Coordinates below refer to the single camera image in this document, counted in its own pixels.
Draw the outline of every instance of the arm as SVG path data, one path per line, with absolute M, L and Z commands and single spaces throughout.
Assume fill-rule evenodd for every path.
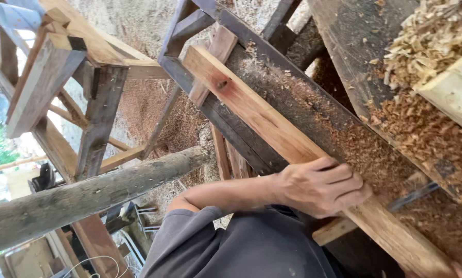
M 371 190 L 347 164 L 324 157 L 289 165 L 281 173 L 265 177 L 225 180 L 195 186 L 181 193 L 168 211 L 198 212 L 217 206 L 226 213 L 269 204 L 290 206 L 316 218 L 331 216 L 362 203 Z

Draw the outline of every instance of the wood shavings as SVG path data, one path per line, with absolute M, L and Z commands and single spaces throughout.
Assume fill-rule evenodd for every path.
M 462 57 L 462 1 L 421 1 L 401 26 L 384 56 L 387 85 L 417 89 Z

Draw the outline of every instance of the sawdust pile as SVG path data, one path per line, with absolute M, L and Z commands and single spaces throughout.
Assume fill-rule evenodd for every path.
M 384 60 L 384 83 L 398 93 L 381 108 L 367 103 L 371 118 L 361 118 L 462 204 L 462 127 L 414 91 L 462 56 L 462 1 L 421 1 L 402 26 Z
M 384 84 L 418 88 L 462 57 L 462 0 L 421 0 L 384 56 Z

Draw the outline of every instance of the dark wooden beam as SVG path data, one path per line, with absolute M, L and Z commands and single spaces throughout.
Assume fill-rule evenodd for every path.
M 91 100 L 85 115 L 89 125 L 83 130 L 78 152 L 78 180 L 99 173 L 127 73 L 127 68 L 101 67 L 95 72 L 91 88 L 85 88 L 84 82 Z

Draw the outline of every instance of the sawdust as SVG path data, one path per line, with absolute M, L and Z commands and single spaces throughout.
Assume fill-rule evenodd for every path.
M 442 190 L 414 201 L 397 218 L 414 226 L 453 261 L 462 264 L 462 206 Z
M 382 110 L 369 105 L 370 123 L 427 171 L 439 174 L 462 204 L 462 128 L 419 95 L 400 93 Z
M 422 0 L 384 56 L 384 83 L 418 88 L 462 57 L 462 1 Z
M 371 118 L 361 119 L 434 178 L 441 177 L 439 184 L 462 204 L 462 128 L 413 91 L 462 57 L 462 1 L 421 1 L 402 27 L 387 49 L 385 73 L 379 74 L 398 94 L 367 103 Z
M 364 182 L 372 186 L 383 205 L 420 188 L 428 180 L 401 153 L 393 150 L 358 121 L 350 118 L 339 127 L 338 123 L 342 121 L 335 119 L 339 117 L 336 115 L 336 104 L 320 91 L 312 90 L 302 80 L 287 76 L 273 66 L 265 66 L 256 58 L 243 60 L 241 66 L 250 74 L 266 71 L 262 77 L 264 80 L 260 80 L 257 86 L 261 88 L 263 85 L 260 82 L 263 82 L 269 84 L 267 88 L 276 89 L 267 92 L 255 89 L 256 92 L 305 134 L 312 134 L 308 130 L 312 126 L 312 119 L 315 128 L 328 130 L 330 145 L 325 145 L 325 142 L 316 143 L 360 172 Z M 288 90 L 287 94 L 293 94 L 295 102 L 288 102 L 289 99 L 282 93 L 284 90 Z M 285 103 L 276 103 L 273 101 L 275 98 Z M 462 264 L 462 207 L 448 196 L 443 193 L 433 194 L 403 209 L 397 216 L 420 230 L 439 249 Z

